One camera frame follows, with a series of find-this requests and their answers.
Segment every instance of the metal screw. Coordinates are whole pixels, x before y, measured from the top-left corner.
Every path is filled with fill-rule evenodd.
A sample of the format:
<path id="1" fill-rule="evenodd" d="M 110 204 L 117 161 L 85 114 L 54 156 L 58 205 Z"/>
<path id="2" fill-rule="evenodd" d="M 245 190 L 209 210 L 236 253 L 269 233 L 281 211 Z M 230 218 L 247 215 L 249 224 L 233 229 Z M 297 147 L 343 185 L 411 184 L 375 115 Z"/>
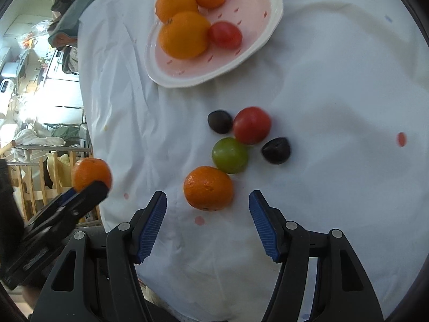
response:
<path id="1" fill-rule="evenodd" d="M 83 231 L 78 231 L 75 233 L 74 238 L 77 240 L 81 240 L 85 237 L 85 233 Z"/>
<path id="2" fill-rule="evenodd" d="M 288 228 L 289 230 L 296 230 L 298 227 L 297 223 L 294 221 L 288 221 L 286 223 L 286 228 Z"/>
<path id="3" fill-rule="evenodd" d="M 340 230 L 335 229 L 332 230 L 332 236 L 334 236 L 335 238 L 342 238 L 343 233 Z"/>
<path id="4" fill-rule="evenodd" d="M 130 228 L 130 226 L 131 225 L 129 223 L 120 223 L 117 228 L 121 231 L 126 231 Z"/>

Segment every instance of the red tomato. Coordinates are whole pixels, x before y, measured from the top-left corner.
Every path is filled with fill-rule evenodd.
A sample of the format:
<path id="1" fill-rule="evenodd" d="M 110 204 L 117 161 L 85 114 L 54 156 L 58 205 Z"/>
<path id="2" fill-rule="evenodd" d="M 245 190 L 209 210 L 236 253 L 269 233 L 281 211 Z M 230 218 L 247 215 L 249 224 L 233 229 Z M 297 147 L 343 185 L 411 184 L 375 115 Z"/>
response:
<path id="1" fill-rule="evenodd" d="M 230 22 L 216 22 L 209 29 L 209 39 L 220 48 L 233 50 L 241 45 L 243 34 Z"/>
<path id="2" fill-rule="evenodd" d="M 267 137 L 271 129 L 271 118 L 261 108 L 251 106 L 237 114 L 232 129 L 240 143 L 257 144 Z"/>

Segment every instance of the strawberry-patterned plate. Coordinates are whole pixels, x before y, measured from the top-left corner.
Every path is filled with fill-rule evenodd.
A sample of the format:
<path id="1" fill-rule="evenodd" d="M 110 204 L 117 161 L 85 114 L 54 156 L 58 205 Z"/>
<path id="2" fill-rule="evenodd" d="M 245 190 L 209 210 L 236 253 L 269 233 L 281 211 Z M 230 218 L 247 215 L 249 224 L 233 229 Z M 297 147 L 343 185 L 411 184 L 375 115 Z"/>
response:
<path id="1" fill-rule="evenodd" d="M 236 50 L 211 44 L 190 60 L 173 59 L 157 42 L 162 23 L 153 25 L 146 44 L 145 67 L 149 77 L 166 88 L 195 86 L 224 74 L 248 59 L 271 37 L 283 15 L 283 0 L 226 0 L 214 10 L 200 9 L 211 23 L 226 20 L 237 25 L 243 42 Z"/>

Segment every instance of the blue gripper pad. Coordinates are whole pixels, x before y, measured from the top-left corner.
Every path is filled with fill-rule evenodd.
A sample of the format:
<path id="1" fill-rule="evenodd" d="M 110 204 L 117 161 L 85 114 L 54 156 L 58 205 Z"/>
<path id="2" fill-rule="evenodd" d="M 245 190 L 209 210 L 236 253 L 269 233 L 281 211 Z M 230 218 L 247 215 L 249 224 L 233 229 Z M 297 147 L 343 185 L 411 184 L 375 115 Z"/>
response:
<path id="1" fill-rule="evenodd" d="M 149 213 L 149 217 L 140 233 L 139 251 L 137 253 L 140 261 L 151 254 L 166 212 L 167 196 L 164 192 L 157 191 L 145 210 L 145 214 Z"/>
<path id="2" fill-rule="evenodd" d="M 283 229 L 273 209 L 265 201 L 259 190 L 254 190 L 250 193 L 249 209 L 265 253 L 276 263 L 280 262 L 279 243 L 283 238 Z"/>

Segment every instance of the white plate rim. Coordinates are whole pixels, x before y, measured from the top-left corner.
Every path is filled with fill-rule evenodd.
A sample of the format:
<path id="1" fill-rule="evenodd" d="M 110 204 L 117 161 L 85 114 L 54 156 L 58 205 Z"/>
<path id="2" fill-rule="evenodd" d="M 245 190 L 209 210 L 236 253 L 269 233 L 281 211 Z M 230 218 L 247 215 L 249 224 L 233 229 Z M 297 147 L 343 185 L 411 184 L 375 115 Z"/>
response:
<path id="1" fill-rule="evenodd" d="M 277 28 L 280 20 L 283 16 L 283 0 L 270 0 L 271 4 L 271 13 L 269 22 L 262 32 L 262 34 L 258 37 L 258 39 L 250 46 L 245 52 L 239 55 L 237 58 L 233 59 L 231 62 L 223 65 L 222 67 L 213 70 L 207 74 L 189 77 L 189 78 L 178 78 L 166 75 L 157 65 L 155 58 L 155 44 L 157 42 L 157 36 L 160 28 L 162 27 L 162 23 L 157 20 L 151 30 L 149 32 L 149 36 L 147 37 L 147 43 L 144 54 L 144 63 L 146 72 L 149 78 L 157 83 L 160 86 L 165 88 L 186 88 L 192 87 L 196 85 L 200 85 L 208 80 L 211 80 L 219 75 L 225 74 L 241 63 L 243 63 L 246 59 L 248 59 L 253 53 L 257 52 L 261 49 L 270 39 L 271 35 Z"/>

